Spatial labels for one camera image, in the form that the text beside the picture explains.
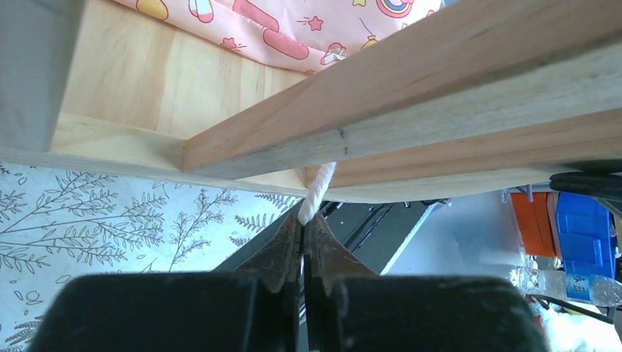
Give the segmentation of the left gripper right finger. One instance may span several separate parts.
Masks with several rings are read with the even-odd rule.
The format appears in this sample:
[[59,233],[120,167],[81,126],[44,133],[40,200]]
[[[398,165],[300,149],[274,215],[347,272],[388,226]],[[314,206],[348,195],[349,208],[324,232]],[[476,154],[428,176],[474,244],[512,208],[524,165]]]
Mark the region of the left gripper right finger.
[[524,297],[491,276],[380,276],[333,236],[305,226],[312,351],[545,351]]

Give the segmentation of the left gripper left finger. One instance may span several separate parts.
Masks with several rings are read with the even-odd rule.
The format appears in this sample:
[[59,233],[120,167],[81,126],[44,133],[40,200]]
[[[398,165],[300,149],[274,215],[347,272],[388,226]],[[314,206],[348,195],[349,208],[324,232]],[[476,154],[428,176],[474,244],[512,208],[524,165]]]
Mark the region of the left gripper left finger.
[[295,351],[299,245],[290,213],[232,271],[95,274],[71,280],[31,351]]

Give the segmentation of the wooden pet bed frame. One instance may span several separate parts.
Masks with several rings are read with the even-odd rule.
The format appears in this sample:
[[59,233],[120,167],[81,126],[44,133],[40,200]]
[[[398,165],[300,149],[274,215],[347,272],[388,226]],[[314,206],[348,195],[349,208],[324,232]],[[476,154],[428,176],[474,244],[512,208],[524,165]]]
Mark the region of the wooden pet bed frame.
[[443,7],[198,134],[109,118],[142,69],[113,1],[1,3],[1,159],[401,202],[621,171],[619,1]]

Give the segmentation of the pink patterned bed cushion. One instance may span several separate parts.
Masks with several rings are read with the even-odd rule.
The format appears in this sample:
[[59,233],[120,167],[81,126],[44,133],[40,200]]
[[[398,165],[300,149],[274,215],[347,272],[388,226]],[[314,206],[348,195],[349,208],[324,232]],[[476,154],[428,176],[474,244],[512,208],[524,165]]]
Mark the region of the pink patterned bed cushion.
[[113,1],[142,69],[109,118],[192,137],[442,1]]

